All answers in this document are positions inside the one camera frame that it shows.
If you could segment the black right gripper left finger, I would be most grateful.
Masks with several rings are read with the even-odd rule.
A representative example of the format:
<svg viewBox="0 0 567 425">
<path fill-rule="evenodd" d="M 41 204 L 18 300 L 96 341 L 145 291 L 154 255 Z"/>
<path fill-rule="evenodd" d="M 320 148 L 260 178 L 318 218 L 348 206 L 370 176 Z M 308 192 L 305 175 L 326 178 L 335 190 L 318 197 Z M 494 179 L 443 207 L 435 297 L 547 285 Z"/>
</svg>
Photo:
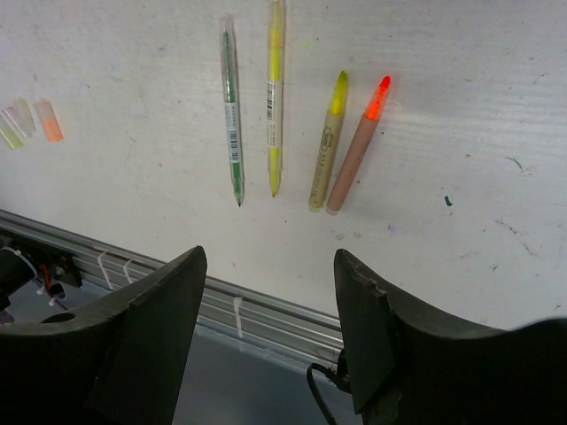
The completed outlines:
<svg viewBox="0 0 567 425">
<path fill-rule="evenodd" d="M 197 246 L 86 305 L 3 325 L 2 423 L 171 423 L 206 270 Z"/>
</svg>

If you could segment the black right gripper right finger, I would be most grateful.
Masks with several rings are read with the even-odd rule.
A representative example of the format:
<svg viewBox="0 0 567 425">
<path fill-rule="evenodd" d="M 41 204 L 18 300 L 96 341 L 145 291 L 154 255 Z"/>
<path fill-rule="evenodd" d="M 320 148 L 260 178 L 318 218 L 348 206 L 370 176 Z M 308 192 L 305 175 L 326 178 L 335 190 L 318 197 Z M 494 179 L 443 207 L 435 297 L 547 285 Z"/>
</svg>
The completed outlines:
<svg viewBox="0 0 567 425">
<path fill-rule="evenodd" d="M 353 408 L 365 423 L 565 423 L 565 319 L 492 328 L 407 293 L 344 249 L 333 266 Z"/>
</svg>

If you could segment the orange highlighter pen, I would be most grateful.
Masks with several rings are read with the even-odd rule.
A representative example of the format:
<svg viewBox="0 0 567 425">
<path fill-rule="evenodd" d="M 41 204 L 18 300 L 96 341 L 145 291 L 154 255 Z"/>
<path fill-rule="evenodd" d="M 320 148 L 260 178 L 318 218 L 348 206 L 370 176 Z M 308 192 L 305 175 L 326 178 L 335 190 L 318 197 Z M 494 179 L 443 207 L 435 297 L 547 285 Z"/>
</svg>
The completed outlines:
<svg viewBox="0 0 567 425">
<path fill-rule="evenodd" d="M 361 116 L 327 202 L 326 211 L 330 215 L 337 215 L 346 201 L 361 162 L 377 130 L 391 81 L 390 75 L 386 75 L 380 81 Z"/>
</svg>

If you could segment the yellow highlighter pen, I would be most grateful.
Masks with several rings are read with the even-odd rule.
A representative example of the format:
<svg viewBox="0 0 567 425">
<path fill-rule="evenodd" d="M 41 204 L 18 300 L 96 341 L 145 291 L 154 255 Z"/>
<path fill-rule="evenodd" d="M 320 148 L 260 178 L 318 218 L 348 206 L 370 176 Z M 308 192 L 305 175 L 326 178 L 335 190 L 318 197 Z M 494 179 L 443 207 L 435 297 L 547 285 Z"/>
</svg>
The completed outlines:
<svg viewBox="0 0 567 425">
<path fill-rule="evenodd" d="M 346 111 L 347 91 L 348 76 L 346 71 L 341 71 L 333 89 L 323 124 L 314 177 L 308 199 L 308 209 L 312 213 L 317 213 L 322 209 L 327 197 L 330 175 L 334 166 Z"/>
</svg>

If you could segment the clear orange highlighter cap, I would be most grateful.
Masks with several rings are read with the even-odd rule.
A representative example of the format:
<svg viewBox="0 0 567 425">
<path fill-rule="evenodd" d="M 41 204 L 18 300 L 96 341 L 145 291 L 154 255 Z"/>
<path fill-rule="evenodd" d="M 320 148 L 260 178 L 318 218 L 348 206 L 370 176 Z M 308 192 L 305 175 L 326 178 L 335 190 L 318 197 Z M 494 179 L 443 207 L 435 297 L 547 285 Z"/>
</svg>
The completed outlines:
<svg viewBox="0 0 567 425">
<path fill-rule="evenodd" d="M 64 136 L 51 102 L 47 99 L 40 99 L 34 103 L 34 108 L 47 140 L 51 143 L 63 141 Z"/>
</svg>

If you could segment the clear yellow highlighter cap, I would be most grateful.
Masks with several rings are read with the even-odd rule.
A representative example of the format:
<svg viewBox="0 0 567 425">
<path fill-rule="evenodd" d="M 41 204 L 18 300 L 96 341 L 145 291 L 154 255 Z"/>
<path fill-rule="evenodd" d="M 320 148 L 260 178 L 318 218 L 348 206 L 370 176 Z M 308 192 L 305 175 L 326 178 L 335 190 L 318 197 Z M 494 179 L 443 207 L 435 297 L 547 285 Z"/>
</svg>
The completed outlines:
<svg viewBox="0 0 567 425">
<path fill-rule="evenodd" d="M 18 131 L 15 130 L 9 123 L 8 119 L 5 118 L 3 109 L 1 110 L 1 136 L 6 141 L 7 145 L 13 150 L 23 146 L 23 142 Z"/>
</svg>

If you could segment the green gel pen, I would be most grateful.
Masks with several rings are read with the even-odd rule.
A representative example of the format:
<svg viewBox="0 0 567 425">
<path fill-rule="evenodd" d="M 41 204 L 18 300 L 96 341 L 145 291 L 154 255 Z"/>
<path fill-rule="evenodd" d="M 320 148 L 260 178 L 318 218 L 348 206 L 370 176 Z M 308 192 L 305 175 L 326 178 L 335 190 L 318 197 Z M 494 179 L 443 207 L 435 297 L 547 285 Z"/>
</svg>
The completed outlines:
<svg viewBox="0 0 567 425">
<path fill-rule="evenodd" d="M 241 207 L 245 199 L 245 175 L 238 100 L 236 43 L 233 19 L 230 15 L 220 18 L 220 30 L 222 94 L 229 147 L 230 178 L 237 206 Z"/>
</svg>

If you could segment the yellow gel pen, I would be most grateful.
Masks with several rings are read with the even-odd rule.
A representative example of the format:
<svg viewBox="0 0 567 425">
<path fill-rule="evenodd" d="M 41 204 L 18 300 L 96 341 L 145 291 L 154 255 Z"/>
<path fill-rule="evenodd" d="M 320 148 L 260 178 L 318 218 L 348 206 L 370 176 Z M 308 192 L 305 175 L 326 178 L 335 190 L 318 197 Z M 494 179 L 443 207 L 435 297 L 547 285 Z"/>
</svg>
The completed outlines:
<svg viewBox="0 0 567 425">
<path fill-rule="evenodd" d="M 283 80 L 284 80 L 284 1 L 271 1 L 268 20 L 268 180 L 270 193 L 278 193 L 282 168 Z"/>
</svg>

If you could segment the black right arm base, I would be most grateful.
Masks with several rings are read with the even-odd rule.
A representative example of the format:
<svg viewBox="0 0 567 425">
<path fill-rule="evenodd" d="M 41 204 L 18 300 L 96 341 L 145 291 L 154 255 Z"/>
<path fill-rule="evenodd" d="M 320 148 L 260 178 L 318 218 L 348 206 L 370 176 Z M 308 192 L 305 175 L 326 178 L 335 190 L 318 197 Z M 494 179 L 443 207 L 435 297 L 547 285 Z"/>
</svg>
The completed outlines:
<svg viewBox="0 0 567 425">
<path fill-rule="evenodd" d="M 10 296 L 29 282 L 38 283 L 40 293 L 63 299 L 64 286 L 79 289 L 82 275 L 70 253 L 2 230 L 2 311 L 11 305 Z"/>
</svg>

